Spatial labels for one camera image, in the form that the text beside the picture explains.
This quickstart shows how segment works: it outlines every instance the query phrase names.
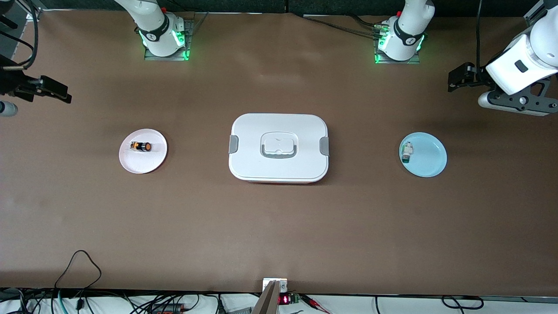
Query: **brown table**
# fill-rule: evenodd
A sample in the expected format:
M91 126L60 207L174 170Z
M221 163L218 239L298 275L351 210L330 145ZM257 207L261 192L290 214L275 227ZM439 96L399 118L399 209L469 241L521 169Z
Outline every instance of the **brown table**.
M74 100L16 101L0 120L0 286L52 286L85 249L100 288L249 292L281 276L307 293L558 296L558 115L483 109L484 88L446 91L448 71L474 60L474 24L435 18L420 65L379 65L370 40L295 15L210 15L177 63L143 61L125 12L45 12L28 74ZM523 28L483 19L482 59ZM326 177L233 177L230 128L247 112L320 116ZM169 154L131 174L117 151L145 127ZM398 160L415 131L444 143L439 176ZM80 256L61 285L94 277Z

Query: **white bracket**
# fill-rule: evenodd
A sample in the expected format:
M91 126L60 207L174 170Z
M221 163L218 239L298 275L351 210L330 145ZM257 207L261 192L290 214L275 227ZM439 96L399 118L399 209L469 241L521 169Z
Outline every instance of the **white bracket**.
M262 282L262 291L264 291L267 287L267 284L272 281L272 280L277 280L279 281L280 287L281 287L281 293L286 293L287 292L287 279L286 278L264 278L263 282Z

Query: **blue cable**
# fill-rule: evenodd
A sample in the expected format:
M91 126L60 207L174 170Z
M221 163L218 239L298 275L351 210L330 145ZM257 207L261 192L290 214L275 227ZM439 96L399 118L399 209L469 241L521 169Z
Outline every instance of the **blue cable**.
M62 296L60 295L60 291L58 291L58 303L60 303L60 307L62 308L62 311L64 312L64 314L68 314L68 311L66 310L66 307L64 306L64 303L62 303Z

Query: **dark wall panel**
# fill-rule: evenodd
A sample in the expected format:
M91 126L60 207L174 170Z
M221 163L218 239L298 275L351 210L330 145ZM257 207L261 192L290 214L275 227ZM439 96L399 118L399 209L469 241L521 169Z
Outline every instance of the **dark wall panel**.
M285 12L286 0L176 0L183 7L212 12ZM51 9L122 9L113 0L42 0ZM537 0L484 0L483 16L523 16ZM172 1L159 0L171 11L183 11ZM405 0L288 0L288 11L301 14L393 15ZM475 16L477 0L434 0L436 16Z

